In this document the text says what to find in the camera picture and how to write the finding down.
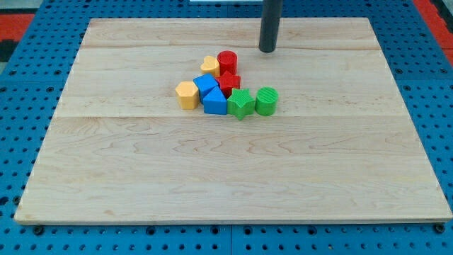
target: green cylinder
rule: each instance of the green cylinder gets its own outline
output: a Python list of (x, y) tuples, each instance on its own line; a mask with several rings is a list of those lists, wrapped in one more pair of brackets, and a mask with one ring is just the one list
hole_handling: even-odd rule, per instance
[(256, 93), (255, 110), (259, 115), (271, 116), (277, 109), (278, 92), (271, 87), (263, 87)]

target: blue block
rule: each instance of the blue block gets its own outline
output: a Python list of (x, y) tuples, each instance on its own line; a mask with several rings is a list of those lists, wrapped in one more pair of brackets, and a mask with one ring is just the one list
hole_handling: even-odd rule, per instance
[(203, 74), (195, 79), (193, 79), (195, 85), (198, 87), (200, 92), (200, 102), (204, 104), (203, 99), (205, 96), (216, 86), (219, 86), (219, 83), (215, 80), (212, 74)]
[(214, 87), (205, 97), (205, 113), (227, 114), (227, 99), (218, 86)]

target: colored block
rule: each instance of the colored block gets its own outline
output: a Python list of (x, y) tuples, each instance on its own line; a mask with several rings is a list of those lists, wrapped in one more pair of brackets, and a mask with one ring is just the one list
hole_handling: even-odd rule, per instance
[(193, 110), (198, 107), (200, 96), (198, 87), (193, 81), (182, 81), (176, 87), (176, 97), (183, 110)]
[(193, 79), (195, 85), (198, 87), (200, 92), (200, 102), (203, 103), (203, 98), (216, 86), (219, 86), (219, 83), (212, 76), (212, 74), (203, 74), (195, 79)]
[(203, 64), (200, 65), (202, 74), (212, 74), (214, 77), (220, 76), (220, 65), (217, 58), (213, 56), (206, 56)]
[(271, 116), (277, 109), (278, 92), (271, 87), (263, 87), (256, 93), (255, 110), (259, 115)]
[(205, 113), (227, 114), (227, 99), (218, 86), (214, 87), (204, 99)]
[(225, 71), (223, 75), (216, 78), (219, 82), (220, 90), (226, 98), (231, 96), (232, 89), (241, 88), (241, 77), (239, 75), (233, 75), (228, 71)]
[(238, 120), (255, 111), (255, 99), (250, 96), (248, 89), (233, 89), (227, 101), (228, 114), (235, 115)]
[(220, 65), (220, 75), (223, 75), (226, 71), (230, 74), (237, 74), (238, 56), (236, 53), (230, 50), (222, 51), (217, 55), (217, 61)]

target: yellow block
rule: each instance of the yellow block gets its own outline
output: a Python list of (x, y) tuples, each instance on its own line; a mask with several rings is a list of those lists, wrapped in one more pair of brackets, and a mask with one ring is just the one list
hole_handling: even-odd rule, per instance
[(181, 109), (193, 110), (198, 107), (200, 95), (198, 94), (198, 87), (193, 81), (182, 81), (175, 90)]
[(206, 56), (203, 64), (200, 65), (202, 74), (210, 73), (214, 77), (220, 76), (220, 64), (217, 58), (213, 56)]

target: blue pegboard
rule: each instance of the blue pegboard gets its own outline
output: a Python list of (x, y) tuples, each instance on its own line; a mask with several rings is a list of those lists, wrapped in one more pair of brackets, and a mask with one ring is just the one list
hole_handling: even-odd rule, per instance
[[(90, 18), (259, 17), (188, 0), (46, 0), (0, 76), (0, 254), (451, 254), (453, 224), (20, 226), (13, 221)], [(286, 17), (368, 17), (453, 205), (453, 71), (411, 1), (285, 0)]]

